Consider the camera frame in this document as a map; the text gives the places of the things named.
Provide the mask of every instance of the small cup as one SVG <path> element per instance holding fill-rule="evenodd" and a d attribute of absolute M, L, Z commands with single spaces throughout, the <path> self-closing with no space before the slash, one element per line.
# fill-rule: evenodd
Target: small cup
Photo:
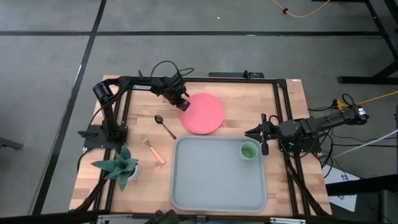
<path fill-rule="evenodd" d="M 244 161 L 250 161 L 257 157 L 259 149 L 253 142 L 245 142 L 241 145 L 239 156 Z"/>

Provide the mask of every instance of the gray tray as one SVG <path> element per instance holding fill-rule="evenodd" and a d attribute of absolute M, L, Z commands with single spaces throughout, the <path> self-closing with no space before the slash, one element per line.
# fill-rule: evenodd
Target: gray tray
<path fill-rule="evenodd" d="M 258 156 L 242 161 L 242 143 L 257 145 Z M 260 144 L 249 138 L 185 136 L 175 143 L 170 198 L 181 210 L 261 212 L 267 203 Z"/>

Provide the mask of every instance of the fork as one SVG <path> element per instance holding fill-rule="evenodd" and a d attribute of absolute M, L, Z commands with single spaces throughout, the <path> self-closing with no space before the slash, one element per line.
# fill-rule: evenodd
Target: fork
<path fill-rule="evenodd" d="M 164 161 L 164 159 L 162 158 L 162 156 L 160 156 L 160 154 L 151 146 L 151 144 L 149 143 L 149 140 L 147 138 L 147 136 L 145 136 L 144 138 L 144 143 L 150 147 L 150 150 L 152 151 L 152 153 L 155 155 L 155 157 L 157 158 L 157 160 L 159 160 L 159 162 L 163 165 L 166 162 Z"/>

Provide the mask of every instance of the wooden table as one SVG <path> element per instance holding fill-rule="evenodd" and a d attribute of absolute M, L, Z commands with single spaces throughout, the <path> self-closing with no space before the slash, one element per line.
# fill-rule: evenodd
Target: wooden table
<path fill-rule="evenodd" d="M 244 132 L 256 127 L 261 121 L 261 113 L 276 114 L 273 87 L 266 83 L 202 83 L 187 82 L 188 93 L 211 93 L 220 98 L 225 108 L 225 120 L 220 128 L 211 133 L 213 136 L 243 136 Z M 290 104 L 294 118 L 307 118 L 308 110 L 303 86 L 300 80 L 287 80 Z M 282 100 L 282 111 L 285 114 L 283 92 L 279 91 Z M 133 91 L 129 108 L 127 125 L 129 132 L 127 146 L 134 158 L 139 159 L 141 176 L 134 182 L 129 182 L 123 192 L 117 183 L 114 189 L 111 212 L 114 213 L 154 213 L 160 209 L 166 212 L 174 209 L 178 214 L 190 215 L 239 215 L 239 216 L 279 216 L 291 217 L 292 209 L 287 185 L 286 169 L 282 153 L 277 147 L 277 141 L 269 141 L 269 155 L 264 156 L 266 172 L 266 187 L 268 201 L 260 213 L 228 213 L 228 212 L 193 212 L 175 208 L 170 202 L 170 181 L 172 159 L 175 141 L 163 126 L 154 121 L 154 115 L 164 118 L 165 125 L 177 136 L 192 135 L 185 130 L 178 119 L 178 109 L 163 99 L 148 91 Z M 94 124 L 100 124 L 102 115 L 94 119 Z M 166 160 L 161 165 L 152 155 L 150 149 L 142 142 L 146 135 L 150 143 Z M 94 161 L 103 159 L 104 149 L 94 149 L 82 160 L 77 175 L 70 208 L 79 206 L 98 182 L 100 170 L 91 165 Z M 331 213 L 325 182 L 319 161 L 311 154 L 302 158 L 305 183 L 315 200 L 322 208 Z M 108 183 L 105 185 L 100 209 L 104 208 Z M 303 213 L 300 191 L 295 186 L 298 209 Z"/>

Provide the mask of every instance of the pink plate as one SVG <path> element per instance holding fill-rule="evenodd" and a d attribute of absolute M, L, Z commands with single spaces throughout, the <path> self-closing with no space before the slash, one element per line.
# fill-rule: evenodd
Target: pink plate
<path fill-rule="evenodd" d="M 208 93 L 192 95 L 191 105 L 180 111 L 182 126 L 195 134 L 208 134 L 215 131 L 224 120 L 224 107 L 221 101 Z"/>

